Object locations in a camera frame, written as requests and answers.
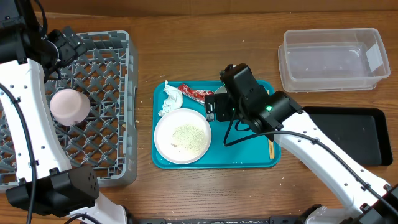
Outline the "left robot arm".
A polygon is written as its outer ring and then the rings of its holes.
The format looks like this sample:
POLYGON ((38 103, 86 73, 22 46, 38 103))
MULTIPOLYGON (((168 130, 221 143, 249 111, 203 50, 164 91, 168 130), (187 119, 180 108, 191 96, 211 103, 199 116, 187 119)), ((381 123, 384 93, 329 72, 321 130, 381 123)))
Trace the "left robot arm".
POLYGON ((59 143, 44 85, 87 48, 69 27, 49 31, 33 6, 32 1, 1 1, 1 104, 18 181, 6 190, 8 202, 29 215, 55 215, 69 222, 132 223, 125 207, 100 192, 92 167, 73 168, 59 143))

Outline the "small white plate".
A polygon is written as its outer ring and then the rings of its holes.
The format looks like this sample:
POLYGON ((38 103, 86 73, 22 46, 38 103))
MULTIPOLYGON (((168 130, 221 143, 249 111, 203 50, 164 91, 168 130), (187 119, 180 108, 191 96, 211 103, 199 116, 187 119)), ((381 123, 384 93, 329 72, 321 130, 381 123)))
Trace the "small white plate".
POLYGON ((72 126, 86 119, 90 112, 90 101, 83 93, 64 89, 50 100, 50 112, 58 123, 72 126))

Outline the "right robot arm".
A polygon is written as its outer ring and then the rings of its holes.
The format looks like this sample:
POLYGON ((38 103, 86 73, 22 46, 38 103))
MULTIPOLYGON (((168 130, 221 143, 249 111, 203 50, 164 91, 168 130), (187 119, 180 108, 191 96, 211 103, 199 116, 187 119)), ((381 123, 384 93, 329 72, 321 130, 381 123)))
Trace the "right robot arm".
POLYGON ((265 136, 300 159, 343 205, 313 205, 296 223, 397 223, 397 187, 347 155, 295 100, 283 91, 269 94, 244 63, 228 65, 220 80, 225 91, 205 96, 207 121, 238 121, 253 132, 224 146, 265 136))

